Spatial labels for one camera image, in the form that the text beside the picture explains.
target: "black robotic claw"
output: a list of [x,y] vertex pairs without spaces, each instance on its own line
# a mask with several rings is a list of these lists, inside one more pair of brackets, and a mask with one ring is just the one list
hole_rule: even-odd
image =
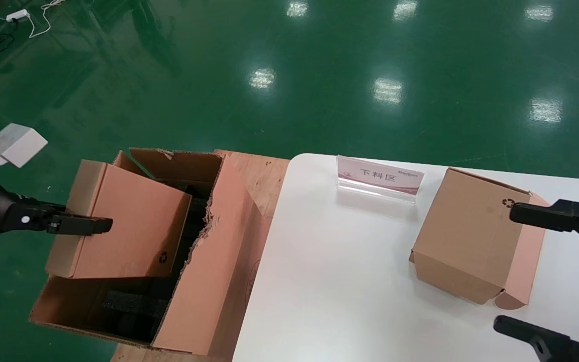
[[92,235],[107,232],[113,220],[73,215],[59,204],[7,192],[0,185],[0,234],[11,230]]
[[[579,202],[558,200],[547,208],[517,203],[512,206],[509,217],[519,224],[579,234]],[[579,362],[579,342],[568,335],[507,316],[496,317],[493,328],[496,332],[530,344],[540,362]]]
[[520,202],[512,206],[509,217],[519,224],[579,234],[579,202],[557,200],[547,208]]

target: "power strip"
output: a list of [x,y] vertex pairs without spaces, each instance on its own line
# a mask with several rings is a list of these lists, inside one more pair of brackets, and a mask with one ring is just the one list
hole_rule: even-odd
[[29,17],[30,14],[28,13],[28,11],[26,9],[22,9],[19,10],[18,12],[8,14],[8,16],[6,16],[6,21],[12,23],[14,20],[23,21],[25,19],[28,19]]

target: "robotic arm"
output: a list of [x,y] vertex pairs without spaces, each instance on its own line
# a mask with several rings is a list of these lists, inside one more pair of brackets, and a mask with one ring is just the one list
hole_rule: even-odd
[[[579,202],[558,200],[547,208],[517,203],[512,206],[509,217],[519,224],[579,234]],[[568,335],[508,316],[497,316],[493,328],[496,332],[530,344],[540,362],[579,362],[579,342]]]

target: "black cable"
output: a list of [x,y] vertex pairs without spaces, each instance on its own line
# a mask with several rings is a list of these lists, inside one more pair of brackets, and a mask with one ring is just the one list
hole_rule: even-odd
[[0,50],[0,53],[6,49],[9,48],[10,44],[12,44],[15,41],[15,37],[12,34],[2,34],[1,36],[6,36],[7,38],[10,38],[10,41],[8,44],[6,44],[6,47]]

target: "box flap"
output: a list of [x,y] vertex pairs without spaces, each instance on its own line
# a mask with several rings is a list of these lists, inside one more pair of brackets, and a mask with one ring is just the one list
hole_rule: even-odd
[[[530,194],[524,190],[449,168],[413,252],[502,289],[522,229],[522,225],[508,219],[508,211],[514,202],[529,199]],[[431,273],[422,280],[439,284],[434,278],[443,276]],[[478,299],[487,296],[495,296],[490,288],[485,288]]]
[[412,252],[417,278],[437,288],[484,304],[502,291],[502,287],[441,263],[432,257]]
[[[175,153],[172,160],[191,161],[192,157],[188,155]],[[152,156],[168,161],[162,154],[151,153]],[[202,162],[207,162],[207,156],[202,158]],[[202,171],[198,172],[198,178],[202,178]],[[175,287],[167,314],[152,344],[155,348],[185,350],[198,355],[226,355],[228,352],[225,351],[233,353],[235,348],[242,319],[232,323],[224,321],[225,318],[243,316],[232,314],[228,307],[228,291],[232,278],[236,278],[234,270],[239,253],[245,252],[241,250],[243,240],[251,238],[252,228],[260,227],[257,224],[260,216],[256,217],[259,212],[229,158],[225,158],[220,167],[209,205],[209,222],[196,241]],[[241,287],[243,292],[246,291],[246,282]],[[232,330],[219,330],[225,327]]]
[[74,278],[166,277],[191,196],[108,165],[92,216],[112,218],[104,234],[85,236]]
[[[532,195],[529,204],[549,206],[538,195]],[[533,289],[533,280],[542,251],[545,229],[522,225],[517,249],[506,280],[505,290],[495,299],[501,309],[517,309],[528,305]]]
[[77,332],[134,346],[149,344],[102,332],[115,325],[116,319],[102,307],[102,300],[110,289],[127,292],[144,291],[149,278],[66,279],[49,276],[44,289],[35,301],[28,320],[32,323]]
[[222,158],[215,153],[165,151],[155,148],[131,148],[131,156],[155,178],[212,182]]
[[472,173],[472,172],[468,172],[468,171],[464,171],[464,170],[462,170],[462,169],[458,169],[458,168],[455,168],[455,167],[449,167],[448,169],[449,169],[449,170],[452,170],[452,171],[454,171],[454,172],[459,172],[459,173],[467,174],[467,175],[472,176],[472,177],[474,177],[474,178],[481,179],[482,181],[486,181],[487,183],[492,183],[492,184],[495,184],[495,185],[498,185],[498,186],[502,186],[503,188],[511,189],[511,190],[513,190],[513,191],[515,191],[515,192],[520,192],[520,193],[524,193],[524,194],[527,194],[527,195],[531,195],[531,193],[532,193],[532,192],[530,192],[529,190],[523,190],[523,189],[517,188],[517,187],[515,187],[515,186],[511,186],[511,185],[509,185],[509,184],[502,183],[501,181],[497,181],[496,179],[491,179],[491,178],[488,178],[488,177],[480,176],[480,175],[478,175],[478,174],[475,174],[475,173]]
[[[66,203],[71,213],[90,216],[106,171],[106,163],[82,160],[75,175]],[[46,271],[49,274],[70,278],[82,249],[83,238],[77,235],[56,235],[51,247]]]
[[149,177],[142,169],[135,163],[129,156],[124,153],[123,151],[119,151],[118,155],[115,156],[115,160],[113,160],[113,165],[117,166],[121,169],[125,169],[129,172],[133,172],[134,174],[138,174],[140,176]]

